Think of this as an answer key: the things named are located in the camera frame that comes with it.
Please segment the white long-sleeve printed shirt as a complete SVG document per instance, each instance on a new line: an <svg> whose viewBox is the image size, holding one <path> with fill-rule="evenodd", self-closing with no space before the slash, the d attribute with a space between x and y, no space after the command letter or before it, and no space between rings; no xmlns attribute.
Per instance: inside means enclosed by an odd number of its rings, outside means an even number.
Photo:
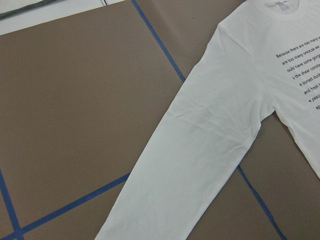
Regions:
<svg viewBox="0 0 320 240"><path fill-rule="evenodd" d="M184 240L276 113L320 172L320 3L247 0L223 19L98 240Z"/></svg>

